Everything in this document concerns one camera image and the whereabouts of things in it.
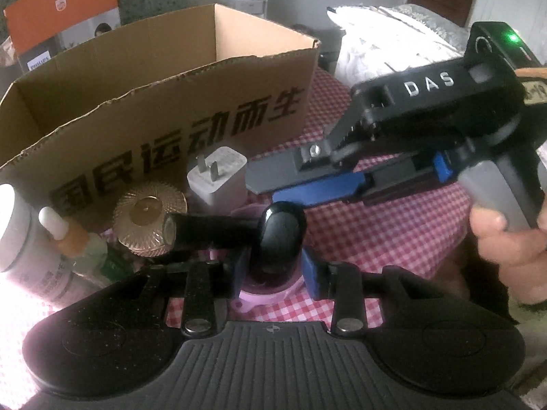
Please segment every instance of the white container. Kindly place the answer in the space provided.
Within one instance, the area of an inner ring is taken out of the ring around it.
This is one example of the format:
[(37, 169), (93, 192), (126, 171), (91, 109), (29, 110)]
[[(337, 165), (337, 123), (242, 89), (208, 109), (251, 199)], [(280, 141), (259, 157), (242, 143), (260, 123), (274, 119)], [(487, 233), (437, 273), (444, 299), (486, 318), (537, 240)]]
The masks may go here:
[(267, 18), (268, 0), (218, 0), (218, 2), (240, 12)]
[(38, 214), (11, 185), (0, 185), (0, 277), (56, 306), (96, 291), (76, 280), (70, 262), (51, 245)]

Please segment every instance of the label sticker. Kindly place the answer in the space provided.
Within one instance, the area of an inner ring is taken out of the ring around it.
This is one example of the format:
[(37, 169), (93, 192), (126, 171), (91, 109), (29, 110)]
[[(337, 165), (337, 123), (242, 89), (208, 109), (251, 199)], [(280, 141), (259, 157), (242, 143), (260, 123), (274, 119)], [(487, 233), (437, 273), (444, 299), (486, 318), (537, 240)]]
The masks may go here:
[(547, 103), (547, 84), (543, 81), (524, 81), (522, 82), (526, 90), (524, 104), (537, 105), (539, 103)]
[(33, 58), (27, 63), (28, 70), (32, 71), (33, 69), (39, 67), (39, 65), (44, 64), (46, 61), (50, 60), (51, 56), (49, 55), (49, 51), (45, 51), (44, 53), (40, 54), (36, 58)]

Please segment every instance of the orange box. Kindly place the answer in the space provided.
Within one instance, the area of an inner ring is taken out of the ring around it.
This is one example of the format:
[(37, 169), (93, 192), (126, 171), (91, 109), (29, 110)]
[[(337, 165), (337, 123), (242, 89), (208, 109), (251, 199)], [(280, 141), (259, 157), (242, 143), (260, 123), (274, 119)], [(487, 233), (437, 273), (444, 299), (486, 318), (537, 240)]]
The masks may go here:
[(120, 26), (118, 0), (18, 0), (4, 15), (25, 72)]

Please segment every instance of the cardboard box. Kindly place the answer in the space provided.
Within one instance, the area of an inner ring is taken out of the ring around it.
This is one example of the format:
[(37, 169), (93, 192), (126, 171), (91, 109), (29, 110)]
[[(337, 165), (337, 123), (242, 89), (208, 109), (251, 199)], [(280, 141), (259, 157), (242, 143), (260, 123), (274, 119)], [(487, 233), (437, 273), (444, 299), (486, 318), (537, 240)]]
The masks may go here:
[(223, 145), (252, 157), (299, 135), (318, 47), (221, 5), (82, 43), (0, 102), (0, 182), (102, 231), (137, 181), (183, 187), (189, 157)]
[(23, 72), (121, 25), (118, 0), (17, 0), (4, 15)]

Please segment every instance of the green led light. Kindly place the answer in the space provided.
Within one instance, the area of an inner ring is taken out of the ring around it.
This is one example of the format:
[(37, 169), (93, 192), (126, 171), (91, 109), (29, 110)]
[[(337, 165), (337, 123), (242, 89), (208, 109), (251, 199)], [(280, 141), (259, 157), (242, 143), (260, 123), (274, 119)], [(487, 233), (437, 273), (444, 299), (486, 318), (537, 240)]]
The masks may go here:
[(507, 35), (507, 39), (508, 39), (509, 41), (513, 42), (513, 43), (518, 43), (518, 42), (520, 41), (519, 36), (516, 35), (516, 34), (513, 34), (513, 33), (508, 34), (508, 35)]

